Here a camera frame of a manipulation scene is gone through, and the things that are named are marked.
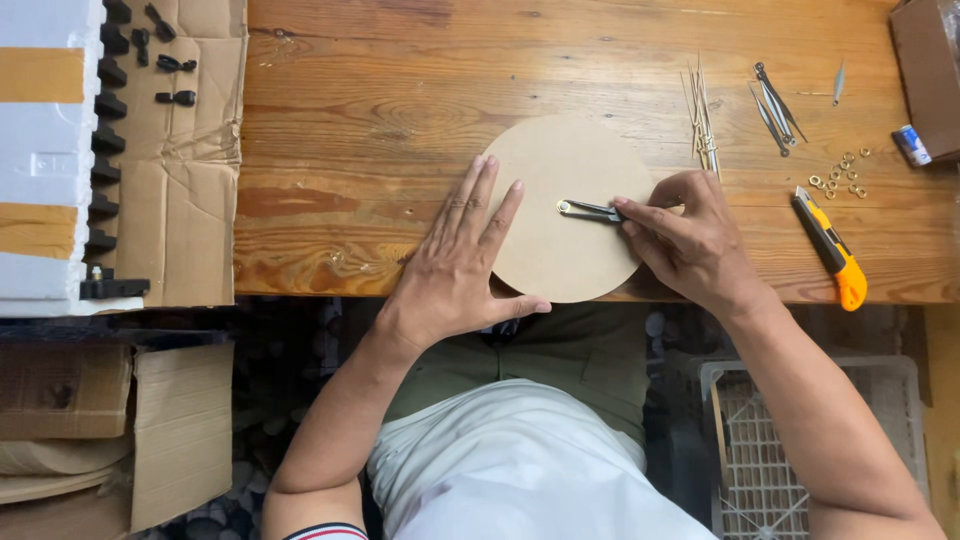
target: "white shirt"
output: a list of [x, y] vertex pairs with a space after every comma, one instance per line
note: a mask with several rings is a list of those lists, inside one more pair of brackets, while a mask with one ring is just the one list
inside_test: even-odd
[[368, 472], [394, 540], [713, 540], [644, 467], [589, 407], [514, 379], [385, 424]]

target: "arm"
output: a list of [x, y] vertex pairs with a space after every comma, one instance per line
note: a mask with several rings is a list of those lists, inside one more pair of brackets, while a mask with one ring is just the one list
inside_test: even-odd
[[[810, 492], [818, 538], [944, 538], [924, 497], [843, 371], [756, 274], [712, 173], [661, 182], [647, 205], [617, 198], [657, 277], [721, 322]], [[681, 216], [664, 208], [684, 204]]]
[[445, 337], [550, 310], [537, 297], [491, 295], [493, 261], [523, 198], [517, 181], [486, 223], [497, 166], [496, 158], [473, 161], [373, 328], [310, 406], [267, 492], [266, 540], [325, 523], [363, 528], [357, 475], [420, 354]]

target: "sleeve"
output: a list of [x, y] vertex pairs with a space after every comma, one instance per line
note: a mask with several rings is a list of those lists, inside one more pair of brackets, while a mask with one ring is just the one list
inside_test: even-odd
[[368, 540], [367, 534], [347, 523], [326, 523], [294, 532], [283, 540]]

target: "yellow utility knife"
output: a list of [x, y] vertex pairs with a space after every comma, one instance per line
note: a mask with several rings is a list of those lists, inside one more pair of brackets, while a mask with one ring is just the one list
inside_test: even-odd
[[867, 298], [867, 277], [860, 265], [806, 189], [797, 186], [797, 194], [790, 205], [797, 212], [820, 260], [840, 285], [840, 305], [847, 311], [854, 311]]

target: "man's left hand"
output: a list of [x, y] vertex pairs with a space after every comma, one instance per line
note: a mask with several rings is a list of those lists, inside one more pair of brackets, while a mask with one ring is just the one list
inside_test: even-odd
[[379, 331], [422, 352], [445, 337], [550, 311], [540, 297], [497, 299], [490, 292], [493, 262], [523, 199], [523, 182], [517, 180], [486, 223], [498, 169], [493, 156], [473, 160], [380, 311]]

